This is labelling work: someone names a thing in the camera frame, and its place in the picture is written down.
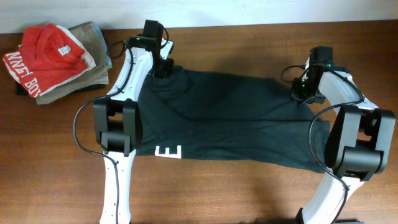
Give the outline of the dark green t-shirt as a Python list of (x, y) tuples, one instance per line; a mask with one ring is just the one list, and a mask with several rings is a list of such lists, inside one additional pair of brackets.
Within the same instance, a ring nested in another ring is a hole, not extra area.
[(270, 78), (174, 67), (148, 78), (139, 95), (139, 156), (180, 152), (184, 159), (253, 160), (319, 173), (330, 124)]

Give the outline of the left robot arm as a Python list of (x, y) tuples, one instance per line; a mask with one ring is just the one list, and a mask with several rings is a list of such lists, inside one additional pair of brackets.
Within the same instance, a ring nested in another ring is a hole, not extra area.
[(139, 95), (148, 75), (164, 77), (173, 65), (170, 40), (133, 36), (124, 46), (125, 58), (115, 84), (93, 102), (96, 140), (105, 164), (100, 223), (131, 222), (131, 171), (142, 141)]

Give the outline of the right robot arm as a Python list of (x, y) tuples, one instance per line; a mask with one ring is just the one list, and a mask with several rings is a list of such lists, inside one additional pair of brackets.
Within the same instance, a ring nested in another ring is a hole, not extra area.
[(313, 156), (325, 175), (315, 195), (300, 208), (295, 223), (338, 223), (348, 199), (374, 174), (386, 168), (396, 116), (369, 101), (351, 74), (330, 63), (303, 66), (293, 80), (302, 104), (322, 96), (330, 106), (320, 113), (337, 114), (325, 145), (324, 158)]

